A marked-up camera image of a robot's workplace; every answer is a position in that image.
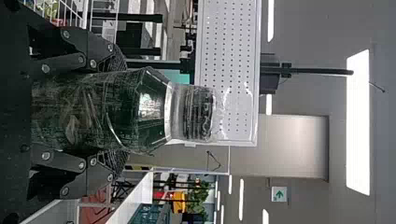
fluorescent light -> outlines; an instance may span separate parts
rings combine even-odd
[[[220,191],[218,191],[218,211],[220,210]]]
[[[228,194],[233,193],[233,176],[229,175],[228,176]]]
[[[241,221],[244,218],[244,191],[245,181],[241,179],[239,183],[239,220]]]
[[[346,186],[370,195],[370,52],[346,60]]]
[[[218,198],[218,187],[219,187],[219,182],[216,180],[216,186],[215,186],[215,198]]]
[[[262,224],[269,224],[270,220],[269,220],[269,215],[267,210],[262,209]]]
[[[265,114],[272,115],[272,94],[266,94],[265,98]]]
[[[268,42],[274,38],[274,10],[275,0],[268,0]]]
[[[224,224],[224,205],[221,206],[221,224]]]

